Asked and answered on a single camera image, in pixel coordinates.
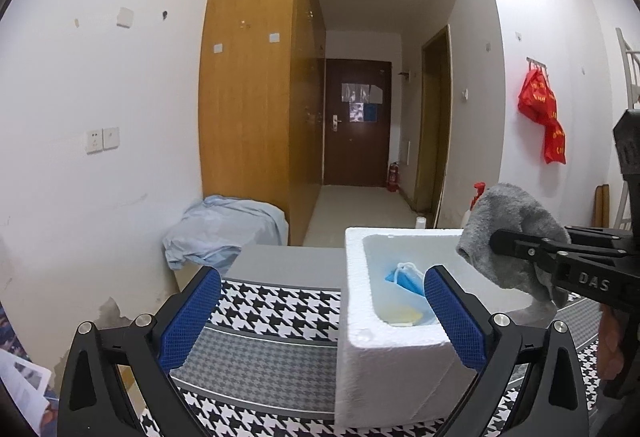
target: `light switch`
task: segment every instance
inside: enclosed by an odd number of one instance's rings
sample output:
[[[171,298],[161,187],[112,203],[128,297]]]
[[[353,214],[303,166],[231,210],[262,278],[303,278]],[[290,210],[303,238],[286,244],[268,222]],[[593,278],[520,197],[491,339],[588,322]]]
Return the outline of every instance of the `light switch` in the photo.
[[[120,127],[105,128],[102,131],[105,150],[112,150],[120,146]]]
[[[86,133],[86,152],[88,154],[95,154],[101,152],[103,148],[102,144],[102,131],[101,130],[89,130]]]

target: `blue gripper pad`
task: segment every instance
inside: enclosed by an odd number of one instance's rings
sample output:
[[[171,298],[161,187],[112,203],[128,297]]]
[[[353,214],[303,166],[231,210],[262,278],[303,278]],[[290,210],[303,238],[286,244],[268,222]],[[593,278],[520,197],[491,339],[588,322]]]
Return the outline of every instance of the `blue gripper pad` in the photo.
[[[218,305],[222,283],[211,268],[160,338],[158,363],[165,373],[183,366],[211,312]]]
[[[463,365],[480,373],[487,363],[484,334],[435,267],[424,277],[424,293]]]

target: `hallway floor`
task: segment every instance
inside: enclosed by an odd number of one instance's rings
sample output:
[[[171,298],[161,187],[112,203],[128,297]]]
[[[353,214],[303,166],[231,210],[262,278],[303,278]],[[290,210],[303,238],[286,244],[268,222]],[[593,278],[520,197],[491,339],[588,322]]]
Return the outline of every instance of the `hallway floor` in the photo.
[[[415,227],[417,216],[385,188],[323,186],[303,245],[344,247],[347,227]]]

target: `door handle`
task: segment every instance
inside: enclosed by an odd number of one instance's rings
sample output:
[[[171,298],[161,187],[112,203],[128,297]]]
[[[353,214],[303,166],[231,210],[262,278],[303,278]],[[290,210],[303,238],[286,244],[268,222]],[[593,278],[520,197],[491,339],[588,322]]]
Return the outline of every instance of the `door handle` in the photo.
[[[334,114],[334,132],[338,131],[338,123],[341,123],[342,120],[338,119],[338,114]]]

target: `gray table top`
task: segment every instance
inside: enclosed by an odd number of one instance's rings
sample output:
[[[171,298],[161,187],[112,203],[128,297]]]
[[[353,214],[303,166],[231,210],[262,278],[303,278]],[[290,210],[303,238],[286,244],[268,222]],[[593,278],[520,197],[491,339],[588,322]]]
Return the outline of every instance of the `gray table top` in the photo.
[[[346,280],[346,262],[342,248],[248,245],[226,277],[301,288],[341,289]]]

